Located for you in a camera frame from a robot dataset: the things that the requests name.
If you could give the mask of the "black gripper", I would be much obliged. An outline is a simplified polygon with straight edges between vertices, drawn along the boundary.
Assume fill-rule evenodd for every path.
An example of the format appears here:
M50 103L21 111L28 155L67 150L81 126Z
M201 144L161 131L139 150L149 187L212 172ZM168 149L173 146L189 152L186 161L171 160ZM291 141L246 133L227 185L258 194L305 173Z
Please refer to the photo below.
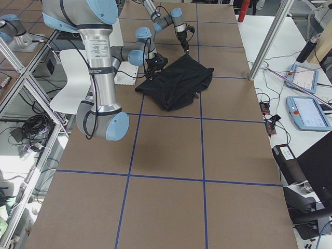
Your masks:
M180 42L180 44L181 44L181 46L184 50L184 53L185 54L190 54L189 44L188 44L188 41L187 41L187 33L186 32L178 32L177 33L177 39Z
M144 72L147 79L152 79L155 71L164 70L168 63L168 59L159 53L154 53L153 58L147 58L145 61L147 62L147 69Z

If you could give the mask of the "black monitor arm base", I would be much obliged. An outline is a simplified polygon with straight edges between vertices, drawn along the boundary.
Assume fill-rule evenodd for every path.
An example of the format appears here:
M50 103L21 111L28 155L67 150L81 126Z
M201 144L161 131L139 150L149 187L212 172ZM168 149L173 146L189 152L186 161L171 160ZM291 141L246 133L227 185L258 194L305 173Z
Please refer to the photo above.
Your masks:
M286 205L292 223L303 240L322 235L331 235L331 206L304 197L294 190L283 188Z

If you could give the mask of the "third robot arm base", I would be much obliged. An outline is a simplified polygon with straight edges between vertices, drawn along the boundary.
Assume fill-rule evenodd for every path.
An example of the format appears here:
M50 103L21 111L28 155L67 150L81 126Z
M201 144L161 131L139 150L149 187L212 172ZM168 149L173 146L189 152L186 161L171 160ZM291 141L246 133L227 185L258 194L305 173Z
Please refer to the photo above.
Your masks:
M38 43L14 14L1 16L1 38L13 52L33 52Z

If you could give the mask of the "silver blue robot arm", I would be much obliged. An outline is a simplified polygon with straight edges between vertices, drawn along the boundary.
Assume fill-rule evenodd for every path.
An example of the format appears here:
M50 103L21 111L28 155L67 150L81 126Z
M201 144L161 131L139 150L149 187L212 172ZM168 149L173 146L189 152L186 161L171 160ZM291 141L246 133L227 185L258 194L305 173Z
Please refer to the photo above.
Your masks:
M139 1L153 22L153 27L156 33L159 33L166 29L168 26L174 27L174 32L177 40L180 42L184 53L189 54L189 41L187 40L187 32L194 33L195 28L185 23L182 9L177 7L172 9L170 12L166 11L166 15L163 16L158 10L163 8L163 6L155 6L152 1Z
M91 81L86 98L79 104L76 123L87 139L122 139L129 116L116 99L115 76L123 61L147 65L146 78L162 70L167 58L156 51L148 27L136 30L133 46L111 46L110 35L118 20L115 1L43 1L44 23L56 30L78 33L85 46L84 59Z

